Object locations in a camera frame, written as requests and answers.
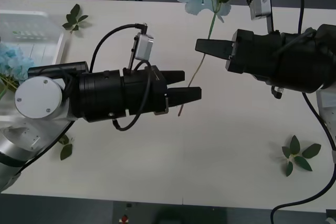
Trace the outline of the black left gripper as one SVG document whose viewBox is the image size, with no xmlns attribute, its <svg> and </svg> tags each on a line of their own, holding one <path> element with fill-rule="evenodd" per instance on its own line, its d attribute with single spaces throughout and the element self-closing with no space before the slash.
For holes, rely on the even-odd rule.
<svg viewBox="0 0 336 224">
<path fill-rule="evenodd" d="M 170 108 L 198 101 L 202 98 L 202 89 L 200 87 L 167 89 L 168 85 L 185 80 L 185 72 L 182 70 L 160 72 L 155 65 L 152 66 L 151 72 L 148 72 L 146 68 L 131 72 L 123 69 L 124 106 L 130 115 L 137 114 L 148 80 L 150 80 L 150 89 L 142 113 L 165 113 L 167 111 L 167 98 Z"/>
</svg>

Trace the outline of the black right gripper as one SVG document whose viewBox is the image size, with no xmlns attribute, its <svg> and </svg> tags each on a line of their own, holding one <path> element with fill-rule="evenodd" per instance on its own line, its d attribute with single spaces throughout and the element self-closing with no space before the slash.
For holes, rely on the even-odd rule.
<svg viewBox="0 0 336 224">
<path fill-rule="evenodd" d="M 229 72 L 248 73 L 258 80 L 267 80 L 275 74 L 278 57 L 273 53 L 282 45 L 280 32 L 256 35 L 239 29 L 234 33 L 233 40 L 198 39 L 195 50 L 228 60 L 225 67 Z"/>
</svg>

